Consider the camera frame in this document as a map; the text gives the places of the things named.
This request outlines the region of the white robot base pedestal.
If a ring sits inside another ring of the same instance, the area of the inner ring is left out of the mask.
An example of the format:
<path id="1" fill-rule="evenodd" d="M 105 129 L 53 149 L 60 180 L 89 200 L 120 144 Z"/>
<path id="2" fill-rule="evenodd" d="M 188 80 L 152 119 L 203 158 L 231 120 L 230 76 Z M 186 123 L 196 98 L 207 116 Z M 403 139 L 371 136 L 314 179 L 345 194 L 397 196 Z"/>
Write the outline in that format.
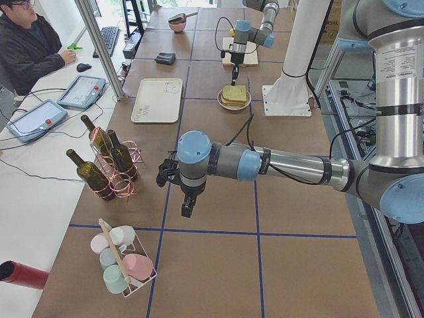
<path id="1" fill-rule="evenodd" d="M 273 85 L 262 87 L 266 116 L 311 116 L 308 67 L 331 5 L 331 0 L 299 2 L 281 76 Z"/>

